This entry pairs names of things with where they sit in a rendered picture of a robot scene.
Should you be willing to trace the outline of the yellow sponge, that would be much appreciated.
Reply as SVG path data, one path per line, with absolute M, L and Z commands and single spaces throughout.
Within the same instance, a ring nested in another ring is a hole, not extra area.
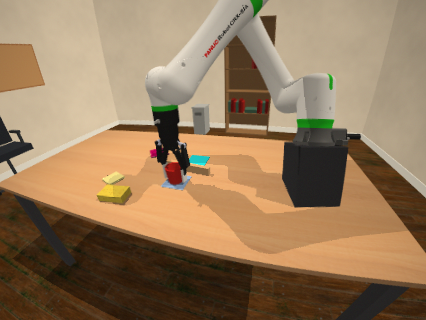
M 130 193 L 130 186 L 106 185 L 97 197 L 99 201 L 123 203 Z

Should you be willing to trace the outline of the red cup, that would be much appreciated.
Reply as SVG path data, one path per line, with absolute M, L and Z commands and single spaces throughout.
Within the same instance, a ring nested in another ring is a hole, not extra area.
M 180 165 L 178 162 L 172 162 L 165 166 L 165 171 L 170 184 L 180 184 L 182 182 Z

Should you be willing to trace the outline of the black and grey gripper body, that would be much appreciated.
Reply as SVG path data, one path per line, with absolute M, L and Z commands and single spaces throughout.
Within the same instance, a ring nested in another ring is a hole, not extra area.
M 171 151 L 171 148 L 169 148 L 169 144 L 171 143 L 176 150 L 179 146 L 178 141 L 179 140 L 179 131 L 178 131 L 178 124 L 171 126 L 171 127 L 157 127 L 158 134 L 160 138 L 160 143 L 163 145 L 163 143 L 167 143 L 166 150 Z M 170 140 L 162 140 L 162 139 L 170 139 Z

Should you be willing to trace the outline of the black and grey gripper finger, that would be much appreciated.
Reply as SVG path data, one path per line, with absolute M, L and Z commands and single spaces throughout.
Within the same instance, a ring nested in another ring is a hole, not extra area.
M 167 157 L 168 157 L 168 152 L 169 152 L 169 151 L 166 150 L 167 143 L 163 143 L 163 150 L 162 150 L 162 144 L 160 143 L 160 139 L 156 140 L 154 143 L 156 145 L 157 162 L 162 164 L 164 177 L 167 178 L 167 174 L 166 174 L 166 171 L 165 171 L 165 166 L 168 164 L 167 163 Z
M 169 147 L 172 150 L 172 153 L 175 155 L 179 165 L 180 165 L 180 170 L 181 170 L 181 176 L 182 176 L 182 182 L 185 183 L 187 181 L 187 170 L 186 168 L 188 168 L 190 166 L 190 161 L 189 161 L 189 157 L 188 157 L 188 152 L 187 152 L 187 143 L 181 143 L 179 142 L 179 146 L 177 148 L 177 150 L 174 149 L 173 145 L 170 143 Z M 181 149 L 181 152 L 180 152 Z

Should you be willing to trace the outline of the pale yellow square pad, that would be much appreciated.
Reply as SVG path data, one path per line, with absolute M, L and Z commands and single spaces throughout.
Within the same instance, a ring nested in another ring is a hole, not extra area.
M 125 176 L 121 175 L 118 172 L 114 172 L 112 174 L 110 174 L 109 176 L 103 178 L 103 181 L 109 185 L 113 185 L 117 182 L 119 182 L 120 180 L 124 179 Z

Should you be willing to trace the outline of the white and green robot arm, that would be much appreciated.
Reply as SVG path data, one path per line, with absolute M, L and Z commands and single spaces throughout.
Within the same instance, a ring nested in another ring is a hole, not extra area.
M 361 139 L 360 134 L 347 134 L 347 129 L 332 128 L 336 102 L 334 76 L 314 73 L 294 82 L 259 17 L 258 12 L 267 2 L 218 0 L 177 56 L 166 67 L 155 67 L 148 72 L 145 87 L 155 126 L 169 127 L 180 122 L 178 105 L 191 100 L 209 68 L 237 35 L 259 69 L 275 108 L 282 113 L 297 113 L 293 144 L 348 146 L 349 139 Z

